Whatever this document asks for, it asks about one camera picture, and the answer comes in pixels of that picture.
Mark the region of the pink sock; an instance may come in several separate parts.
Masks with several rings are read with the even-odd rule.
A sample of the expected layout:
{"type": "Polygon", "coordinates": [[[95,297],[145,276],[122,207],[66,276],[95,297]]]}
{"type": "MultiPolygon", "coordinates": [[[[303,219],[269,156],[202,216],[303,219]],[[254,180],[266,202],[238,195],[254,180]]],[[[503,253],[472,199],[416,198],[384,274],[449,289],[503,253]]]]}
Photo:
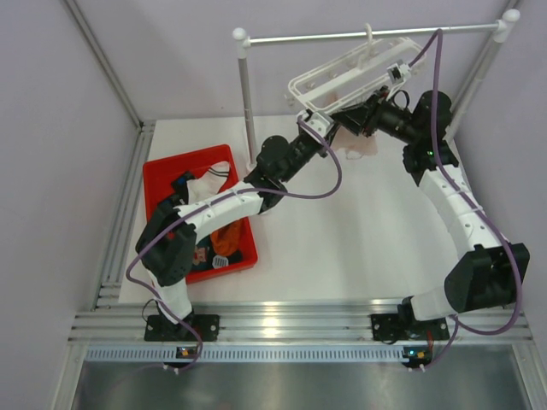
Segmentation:
{"type": "Polygon", "coordinates": [[[359,160],[363,156],[374,156],[379,152],[375,134],[371,137],[362,134],[356,136],[343,126],[339,127],[331,147],[347,160],[359,160]]]}

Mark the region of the white plastic clip hanger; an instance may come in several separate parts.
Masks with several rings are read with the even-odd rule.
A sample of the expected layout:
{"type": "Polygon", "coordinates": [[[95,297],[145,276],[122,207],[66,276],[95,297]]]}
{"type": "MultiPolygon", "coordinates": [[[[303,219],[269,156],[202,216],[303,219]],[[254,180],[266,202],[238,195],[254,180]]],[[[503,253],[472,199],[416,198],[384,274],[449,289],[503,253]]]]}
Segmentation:
{"type": "Polygon", "coordinates": [[[417,75],[425,65],[422,47],[408,37],[381,39],[365,25],[367,40],[288,83],[285,100],[295,110],[309,109],[332,114],[342,108],[365,102],[374,91],[389,88],[389,96],[403,85],[391,86],[386,69],[395,62],[406,62],[417,75]]]}

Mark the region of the white sock with stripes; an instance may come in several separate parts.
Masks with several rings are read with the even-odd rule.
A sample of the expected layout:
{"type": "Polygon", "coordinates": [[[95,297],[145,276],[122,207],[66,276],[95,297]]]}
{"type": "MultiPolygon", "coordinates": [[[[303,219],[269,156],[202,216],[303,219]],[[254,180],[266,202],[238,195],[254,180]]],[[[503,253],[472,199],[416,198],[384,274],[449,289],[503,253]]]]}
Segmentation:
{"type": "Polygon", "coordinates": [[[187,203],[193,204],[216,195],[226,183],[230,169],[228,161],[220,161],[210,166],[201,177],[189,180],[187,203]]]}

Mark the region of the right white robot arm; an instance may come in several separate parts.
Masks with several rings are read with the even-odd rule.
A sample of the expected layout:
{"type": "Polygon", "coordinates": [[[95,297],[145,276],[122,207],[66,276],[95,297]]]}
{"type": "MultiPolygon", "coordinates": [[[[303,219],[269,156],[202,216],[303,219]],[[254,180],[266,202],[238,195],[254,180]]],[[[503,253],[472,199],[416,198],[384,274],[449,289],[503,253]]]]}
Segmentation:
{"type": "Polygon", "coordinates": [[[525,244],[509,242],[488,219],[443,139],[451,105],[443,92],[426,91],[414,109],[400,107],[383,86],[365,102],[333,115],[356,136],[381,131],[404,142],[404,168],[437,209],[456,246],[459,260],[442,284],[406,297],[397,307],[399,329],[413,339],[429,330],[430,320],[509,304],[519,308],[530,260],[525,244]]]}

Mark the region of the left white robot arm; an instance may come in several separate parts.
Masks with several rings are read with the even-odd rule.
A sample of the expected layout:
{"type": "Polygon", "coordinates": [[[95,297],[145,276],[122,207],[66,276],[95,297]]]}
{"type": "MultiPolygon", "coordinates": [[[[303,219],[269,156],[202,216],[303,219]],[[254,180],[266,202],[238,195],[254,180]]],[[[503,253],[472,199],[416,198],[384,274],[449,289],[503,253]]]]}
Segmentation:
{"type": "Polygon", "coordinates": [[[188,337],[193,312],[186,288],[196,244],[214,231],[243,218],[263,214],[291,195],[284,184],[317,154],[333,155],[338,126],[299,122],[298,135],[288,141],[267,138],[256,167],[233,187],[192,204],[161,204],[136,245],[137,260],[148,271],[148,290],[164,318],[163,328],[175,339],[188,337]]]}

